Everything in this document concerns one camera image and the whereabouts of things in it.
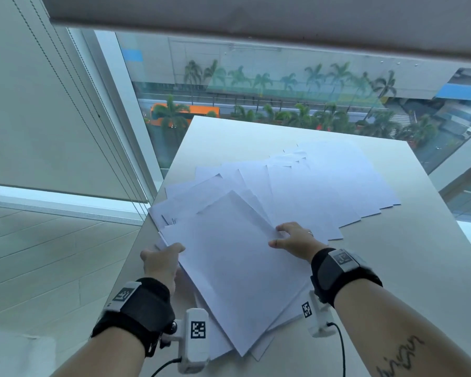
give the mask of white table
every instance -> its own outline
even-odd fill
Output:
[[[471,355],[471,245],[406,142],[195,117],[156,202],[166,198],[165,185],[193,179],[198,165],[262,160],[314,140],[354,141],[401,199],[401,206],[342,228],[342,245],[340,241],[330,244],[358,252],[373,266],[387,290],[430,319]],[[139,253],[151,249],[157,239],[157,229],[148,216],[111,297],[126,281],[143,275]],[[180,276],[173,298],[176,317],[182,318],[184,311],[194,306],[194,297]],[[347,375],[368,376],[344,329],[343,334]],[[175,345],[157,349],[140,376],[149,377],[176,356]],[[233,351],[211,362],[202,373],[224,377],[341,376],[340,341],[338,336],[313,339],[302,321],[297,321],[277,333],[260,362],[251,355],[240,358]],[[169,366],[159,376],[176,374],[176,366]]]

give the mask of black wrist strap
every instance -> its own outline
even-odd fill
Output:
[[[312,276],[310,277],[310,280],[312,281],[312,284],[314,286],[315,294],[319,297],[319,300],[322,303],[328,303],[333,308],[335,308],[334,301],[335,297],[337,296],[337,293],[339,293],[339,291],[345,285],[349,284],[350,282],[356,279],[368,279],[373,283],[382,286],[382,282],[379,277],[369,267],[363,267],[360,265],[360,267],[357,267],[352,271],[341,273],[339,277],[333,281],[333,283],[328,289],[322,288],[319,283],[319,269],[324,263],[324,261],[327,259],[328,254],[334,250],[336,249],[322,249],[318,253],[316,253],[316,255],[314,255],[314,258],[311,261]]]
[[[152,357],[163,330],[174,321],[175,315],[165,285],[153,278],[141,278],[138,282],[141,285],[126,300],[120,312],[104,311],[91,337],[110,327],[121,328],[136,336],[143,344],[145,356]]]

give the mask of roller blind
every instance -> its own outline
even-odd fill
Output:
[[[0,0],[0,185],[146,201],[66,28]]]
[[[44,0],[52,21],[471,57],[471,0]]]

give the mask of tattoo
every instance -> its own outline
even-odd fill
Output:
[[[387,357],[384,357],[384,361],[386,361],[389,366],[386,369],[377,367],[377,372],[380,374],[380,377],[394,377],[396,374],[395,368],[405,368],[406,370],[412,368],[412,359],[410,356],[415,357],[415,343],[425,345],[425,342],[414,335],[410,336],[406,341],[406,344],[401,344],[398,347],[398,354],[395,360],[388,360]]]

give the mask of orange bus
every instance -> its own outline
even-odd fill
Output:
[[[165,103],[156,103],[150,108],[150,116],[152,119],[150,120],[150,124],[153,126],[160,126],[162,122],[163,116],[160,116],[157,113],[154,113],[154,107],[155,106],[165,106],[167,107],[167,104]],[[207,107],[207,106],[189,106],[190,111],[181,111],[178,114],[180,116],[183,116],[187,121],[188,125],[192,122],[192,119],[194,119],[194,116],[206,116],[208,112],[213,111],[216,114],[216,117],[220,117],[220,107]]]

